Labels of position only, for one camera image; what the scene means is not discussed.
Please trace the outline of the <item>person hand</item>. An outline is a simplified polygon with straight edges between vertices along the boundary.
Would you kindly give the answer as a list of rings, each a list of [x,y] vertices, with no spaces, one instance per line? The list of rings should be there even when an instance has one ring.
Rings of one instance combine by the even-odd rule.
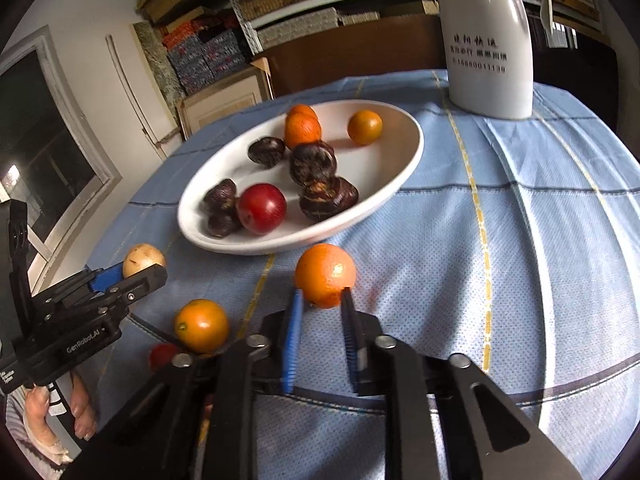
[[[75,372],[70,372],[72,394],[70,395],[70,412],[75,423],[75,436],[81,440],[90,440],[96,433],[96,411],[90,404],[90,396],[85,383]],[[25,427],[29,430],[29,439],[45,448],[55,445],[58,437],[46,422],[49,411],[50,392],[47,387],[35,386],[26,390]]]

